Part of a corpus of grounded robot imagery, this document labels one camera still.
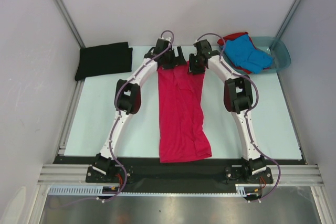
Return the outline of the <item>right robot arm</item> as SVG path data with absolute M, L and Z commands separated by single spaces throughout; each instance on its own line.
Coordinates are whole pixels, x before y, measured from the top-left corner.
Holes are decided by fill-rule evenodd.
M 257 105 L 253 101 L 252 88 L 255 86 L 247 75 L 234 70 L 222 59 L 218 50 L 212 49 L 208 40 L 194 43 L 195 54 L 190 54 L 189 72 L 205 73 L 206 69 L 214 72 L 224 84 L 224 106 L 234 118 L 242 145 L 242 167 L 238 175 L 249 183 L 254 183 L 266 171 L 265 156 L 258 148 L 252 124 L 251 111 Z

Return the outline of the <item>pink t shirt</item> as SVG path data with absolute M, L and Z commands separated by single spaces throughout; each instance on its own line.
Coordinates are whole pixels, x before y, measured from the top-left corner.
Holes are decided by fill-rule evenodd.
M 189 65 L 157 70 L 159 90 L 159 159 L 185 163 L 212 157 L 203 130 L 201 107 L 205 75 L 192 74 Z

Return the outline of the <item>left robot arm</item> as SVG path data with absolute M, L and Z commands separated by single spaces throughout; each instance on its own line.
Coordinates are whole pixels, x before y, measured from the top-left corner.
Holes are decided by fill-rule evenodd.
M 156 45 L 144 56 L 137 70 L 127 79 L 118 80 L 114 99 L 116 108 L 113 124 L 108 137 L 96 155 L 92 169 L 98 172 L 98 176 L 105 182 L 115 178 L 117 161 L 118 141 L 133 115 L 138 113 L 141 106 L 141 87 L 147 79 L 157 71 L 161 59 L 168 58 L 173 62 L 175 57 L 172 37 L 160 37 Z

